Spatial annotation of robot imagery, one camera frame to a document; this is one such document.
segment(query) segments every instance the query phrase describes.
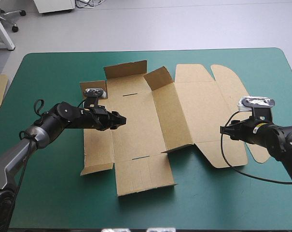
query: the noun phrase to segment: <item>cable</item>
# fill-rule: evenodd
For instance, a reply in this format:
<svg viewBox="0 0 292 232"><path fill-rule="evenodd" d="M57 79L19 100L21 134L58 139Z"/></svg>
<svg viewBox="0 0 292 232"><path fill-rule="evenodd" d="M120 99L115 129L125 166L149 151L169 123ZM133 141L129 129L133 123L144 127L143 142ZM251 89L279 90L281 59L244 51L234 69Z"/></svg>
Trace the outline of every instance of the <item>cable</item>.
<svg viewBox="0 0 292 232"><path fill-rule="evenodd" d="M96 6L102 4L103 2L105 2L105 0L99 0L98 2L95 2L95 0L89 0L89 2L83 2L82 0L75 0L75 5L77 8L93 9Z"/></svg>
<svg viewBox="0 0 292 232"><path fill-rule="evenodd" d="M239 111L235 112L232 114L232 116L229 118L229 120L227 121L227 123L225 124L224 128L223 128L223 131L225 131L228 123L232 120L232 118L238 114ZM221 134L221 153L222 153L222 156L223 156L223 159L225 160L225 162L227 163L227 165L229 167L231 167L232 169L234 169L236 172L238 172L239 174L241 175L245 175L247 177L250 177L250 178L253 178L253 179L257 179L257 180L262 180L262 181L266 181L266 182L271 182L271 183L276 183L276 184L282 184L282 185L292 185L292 182L284 182L284 181L277 181L277 180L270 180L270 179L265 179L265 178L261 178L261 177L258 177L258 176L254 176L254 175L250 175L250 174L247 174L247 173L244 173L240 170L238 170L237 168L235 168L234 166L232 166L226 159L225 157L225 154L224 154L224 151L223 151L223 134Z"/></svg>
<svg viewBox="0 0 292 232"><path fill-rule="evenodd" d="M86 100L86 99L82 100L82 102L79 103L79 105L77 106L77 108L79 108L79 106L81 106L81 105L84 103L85 100Z"/></svg>
<svg viewBox="0 0 292 232"><path fill-rule="evenodd" d="M39 102L41 102L41 105L40 105L40 107L37 109L36 107L37 107L37 105L38 105L38 103ZM33 106L33 108L34 108L34 112L35 112L35 114L37 115L37 116L42 116L41 114L40 114L40 110L44 107L44 104L45 104L45 101L43 100L43 99L37 99L35 102L34 102L34 106Z"/></svg>
<svg viewBox="0 0 292 232"><path fill-rule="evenodd" d="M19 190L20 190L20 187L21 187L21 183L22 183L22 181L24 179L27 163L28 163L28 160L29 160L29 157L30 157L30 154L31 154L32 143L33 142L36 143L35 135L30 135L25 131L21 131L19 133L19 138L20 139L24 139L24 138L29 139L29 145L28 145L28 150L27 150L27 153L26 153L26 156L25 156L25 159L24 159L24 166L23 166L20 178L19 178L18 186L17 186L16 191L15 191L15 195L14 195L14 198L13 198L13 201L12 201L12 205L11 205L11 209L10 209L9 215L12 215L12 213L13 213L13 209L14 209L14 206L15 206L16 198L17 198L17 195L19 193ZM10 226L10 222L11 222L11 220L9 219L7 221L7 224L6 224L6 230L5 231L8 230L8 228Z"/></svg>

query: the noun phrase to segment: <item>white cable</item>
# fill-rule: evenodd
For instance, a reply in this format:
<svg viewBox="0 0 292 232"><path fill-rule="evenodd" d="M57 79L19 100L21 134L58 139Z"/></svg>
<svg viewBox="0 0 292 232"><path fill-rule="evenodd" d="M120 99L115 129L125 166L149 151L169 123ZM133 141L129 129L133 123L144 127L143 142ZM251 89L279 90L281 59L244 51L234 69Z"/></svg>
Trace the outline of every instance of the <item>white cable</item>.
<svg viewBox="0 0 292 232"><path fill-rule="evenodd" d="M79 7L79 8L88 8L88 9L93 9L96 6L102 4L103 2L105 2L105 0L99 0L98 2L96 2L95 0L89 0L88 3L84 3L84 2L82 2L80 0L76 0L75 1L77 7Z"/></svg>

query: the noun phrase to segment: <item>green tabletop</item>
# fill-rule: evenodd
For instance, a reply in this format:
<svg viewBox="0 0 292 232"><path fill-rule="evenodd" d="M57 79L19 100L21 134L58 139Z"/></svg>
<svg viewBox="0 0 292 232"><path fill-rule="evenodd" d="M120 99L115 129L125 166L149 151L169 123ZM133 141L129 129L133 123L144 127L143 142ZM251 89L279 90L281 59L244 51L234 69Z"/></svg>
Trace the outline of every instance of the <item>green tabletop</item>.
<svg viewBox="0 0 292 232"><path fill-rule="evenodd" d="M292 71L277 48L29 54L0 108L0 154L37 119L36 99L45 99L44 110L61 101L77 105L80 81L105 79L104 66L143 59L148 71L166 66L172 76L178 63L203 64L209 71L211 64L227 66L251 95L275 99L276 124L292 125ZM176 186L117 197L114 170L80 177L83 131L65 130L29 160L11 227L292 229L292 186L215 169L193 146L169 160ZM241 169L289 181L273 158L258 164L249 155Z"/></svg>

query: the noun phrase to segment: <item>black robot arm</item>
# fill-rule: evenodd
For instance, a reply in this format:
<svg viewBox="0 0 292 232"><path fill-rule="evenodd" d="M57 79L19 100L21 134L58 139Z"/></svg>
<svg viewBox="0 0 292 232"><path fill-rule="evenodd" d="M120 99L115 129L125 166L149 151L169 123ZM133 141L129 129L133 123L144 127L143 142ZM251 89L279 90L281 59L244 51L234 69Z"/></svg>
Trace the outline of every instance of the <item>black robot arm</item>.
<svg viewBox="0 0 292 232"><path fill-rule="evenodd" d="M102 89L86 89L84 96L83 108L62 102L41 115L36 111L40 118L24 131L26 136L0 156L0 232L8 229L19 190L20 185L16 184L14 176L37 149L48 146L64 129L104 131L117 129L126 123L126 118L118 112L109 112L98 105L98 99L106 97Z"/></svg>
<svg viewBox="0 0 292 232"><path fill-rule="evenodd" d="M242 140L267 148L268 153L282 162L292 179L292 126L282 127L272 122L271 108L273 99L262 97L243 97L239 111L252 111L252 116L244 121L232 120L227 127L221 127L221 133L232 140Z"/></svg>

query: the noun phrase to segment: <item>office chair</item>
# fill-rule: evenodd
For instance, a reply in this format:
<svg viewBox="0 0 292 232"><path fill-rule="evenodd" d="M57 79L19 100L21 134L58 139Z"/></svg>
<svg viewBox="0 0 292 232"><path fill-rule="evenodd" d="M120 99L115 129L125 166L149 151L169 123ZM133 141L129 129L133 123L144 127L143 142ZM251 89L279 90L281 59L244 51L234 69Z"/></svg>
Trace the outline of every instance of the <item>office chair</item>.
<svg viewBox="0 0 292 232"><path fill-rule="evenodd" d="M15 14L15 13L19 13L20 16L25 16L27 13L24 10L17 10L17 11L9 11L9 12L5 12L4 10L0 9L0 20L1 21L5 21L9 24L12 25L12 31L13 32L18 32L18 26L15 22L7 19L6 16L11 15L11 14Z"/></svg>

